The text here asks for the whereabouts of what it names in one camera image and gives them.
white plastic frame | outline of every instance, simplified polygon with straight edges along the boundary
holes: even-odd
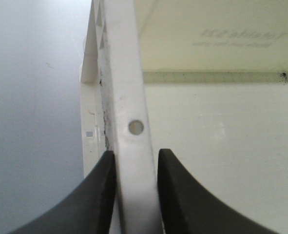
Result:
[[[101,86],[106,148],[116,156],[122,232],[162,233],[132,0],[92,2],[81,82]],[[143,125],[138,135],[129,129],[134,120]]]

small square hole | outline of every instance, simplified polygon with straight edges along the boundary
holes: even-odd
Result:
[[[93,137],[94,133],[93,132],[86,132],[86,137]]]

white plastic panel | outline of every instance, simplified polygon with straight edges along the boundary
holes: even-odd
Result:
[[[155,160],[171,148],[213,194],[288,234],[288,83],[277,73],[145,73]]]
[[[135,0],[144,70],[288,70],[288,0]]]

gray background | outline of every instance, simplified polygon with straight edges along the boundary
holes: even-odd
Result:
[[[78,68],[90,0],[0,0],[0,234],[83,180]]]

round hole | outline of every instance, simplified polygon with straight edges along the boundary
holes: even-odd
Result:
[[[139,135],[143,132],[143,130],[144,130],[144,125],[141,121],[133,120],[132,122],[129,123],[129,131],[133,135]]]

